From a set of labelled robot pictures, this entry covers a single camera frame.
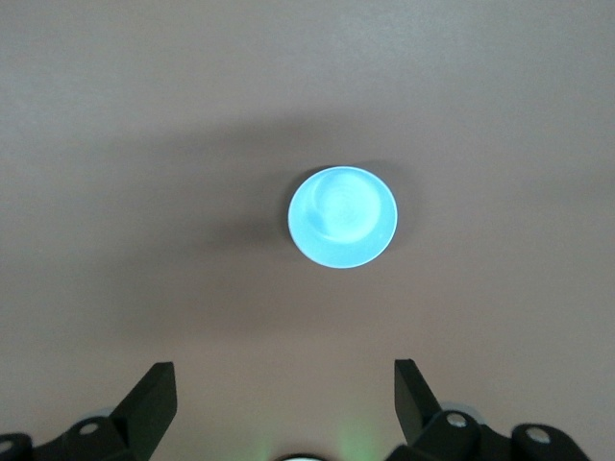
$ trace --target screw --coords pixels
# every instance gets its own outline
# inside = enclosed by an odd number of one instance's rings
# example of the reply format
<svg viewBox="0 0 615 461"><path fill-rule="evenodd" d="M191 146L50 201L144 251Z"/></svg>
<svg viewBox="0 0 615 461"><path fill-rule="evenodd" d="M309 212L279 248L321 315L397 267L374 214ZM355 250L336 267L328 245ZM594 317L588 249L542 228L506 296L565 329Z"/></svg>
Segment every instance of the screw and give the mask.
<svg viewBox="0 0 615 461"><path fill-rule="evenodd" d="M526 434L528 435L528 437L530 437L531 440L537 442L538 444L551 443L551 437L549 437L549 434L540 427L528 427L528 429L526 430Z"/></svg>
<svg viewBox="0 0 615 461"><path fill-rule="evenodd" d="M465 427L468 425L465 418L458 413L450 413L449 416L446 417L446 421L449 422L449 425L453 425L454 427Z"/></svg>

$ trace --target black bracket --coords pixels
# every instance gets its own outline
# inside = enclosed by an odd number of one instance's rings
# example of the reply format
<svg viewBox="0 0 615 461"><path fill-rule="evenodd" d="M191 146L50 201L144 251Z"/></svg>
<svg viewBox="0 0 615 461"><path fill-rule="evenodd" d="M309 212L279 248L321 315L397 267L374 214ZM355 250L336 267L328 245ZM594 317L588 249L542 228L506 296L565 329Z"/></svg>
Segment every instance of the black bracket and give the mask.
<svg viewBox="0 0 615 461"><path fill-rule="evenodd" d="M80 421L36 448L27 434L0 435L0 461L147 461L176 411L173 364L157 363L108 417Z"/></svg>
<svg viewBox="0 0 615 461"><path fill-rule="evenodd" d="M407 445L387 461L589 461L564 432L517 425L510 438L461 411L443 411L413 360L395 361L395 411Z"/></svg>

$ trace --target black plastic part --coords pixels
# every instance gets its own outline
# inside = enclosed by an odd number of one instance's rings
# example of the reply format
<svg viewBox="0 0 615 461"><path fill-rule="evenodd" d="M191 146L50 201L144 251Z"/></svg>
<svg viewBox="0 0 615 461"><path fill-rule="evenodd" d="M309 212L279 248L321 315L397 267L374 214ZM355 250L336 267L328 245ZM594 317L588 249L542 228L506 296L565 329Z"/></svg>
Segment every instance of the black plastic part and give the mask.
<svg viewBox="0 0 615 461"><path fill-rule="evenodd" d="M426 453L417 452L407 445L399 445L385 461L438 461L438 459Z"/></svg>
<svg viewBox="0 0 615 461"><path fill-rule="evenodd" d="M466 426L451 425L447 420L451 414L463 417ZM430 421L412 448L439 461L465 461L478 451L479 439L480 427L472 417L459 411L443 411Z"/></svg>
<svg viewBox="0 0 615 461"><path fill-rule="evenodd" d="M480 426L480 461L513 461L511 442L488 425Z"/></svg>
<svg viewBox="0 0 615 461"><path fill-rule="evenodd" d="M460 411L442 411L413 360L395 361L395 410L408 446L387 461L589 461L566 433L548 425L518 425L509 439ZM451 425L451 413L466 425ZM547 432L549 443L532 440L531 427Z"/></svg>
<svg viewBox="0 0 615 461"><path fill-rule="evenodd" d="M175 372L157 363L110 415L126 446L139 461L152 456L177 412Z"/></svg>
<svg viewBox="0 0 615 461"><path fill-rule="evenodd" d="M89 418L33 449L26 434L0 435L0 461L148 461L177 411L172 363L157 363L111 415Z"/></svg>
<svg viewBox="0 0 615 461"><path fill-rule="evenodd" d="M395 411L409 445L442 411L414 360L395 360Z"/></svg>
<svg viewBox="0 0 615 461"><path fill-rule="evenodd" d="M0 461L27 461L32 456L32 439L27 434L3 434L0 448Z"/></svg>
<svg viewBox="0 0 615 461"><path fill-rule="evenodd" d="M549 443L528 436L528 429L538 427L549 435ZM566 433L549 425L518 425L512 431L515 460L520 461L589 461L580 447Z"/></svg>

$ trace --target metal screw head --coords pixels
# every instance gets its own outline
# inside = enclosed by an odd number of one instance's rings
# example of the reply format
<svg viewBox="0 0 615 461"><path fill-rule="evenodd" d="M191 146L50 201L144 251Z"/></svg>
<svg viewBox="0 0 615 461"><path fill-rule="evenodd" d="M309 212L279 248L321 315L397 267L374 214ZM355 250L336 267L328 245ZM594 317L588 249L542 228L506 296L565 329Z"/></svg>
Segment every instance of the metal screw head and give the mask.
<svg viewBox="0 0 615 461"><path fill-rule="evenodd" d="M0 454L5 453L12 449L12 441L5 440L4 442L0 442Z"/></svg>
<svg viewBox="0 0 615 461"><path fill-rule="evenodd" d="M468 422L465 420L465 418L458 413L450 413L446 417L446 421L449 422L449 425L453 425L454 427L465 427L466 425L468 425Z"/></svg>
<svg viewBox="0 0 615 461"><path fill-rule="evenodd" d="M540 427L528 427L528 429L526 430L526 434L528 435L528 437L530 437L531 440L537 442L538 444L551 443L551 437L549 437L549 434Z"/></svg>

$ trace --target green light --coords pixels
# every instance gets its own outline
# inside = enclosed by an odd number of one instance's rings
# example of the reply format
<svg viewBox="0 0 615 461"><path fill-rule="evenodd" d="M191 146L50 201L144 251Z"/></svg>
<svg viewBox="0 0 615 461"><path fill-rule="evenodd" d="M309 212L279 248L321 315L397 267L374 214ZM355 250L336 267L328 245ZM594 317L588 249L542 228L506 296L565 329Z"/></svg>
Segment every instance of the green light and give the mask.
<svg viewBox="0 0 615 461"><path fill-rule="evenodd" d="M375 429L358 421L348 422L339 431L339 454L348 461L380 461L385 452L374 436Z"/></svg>

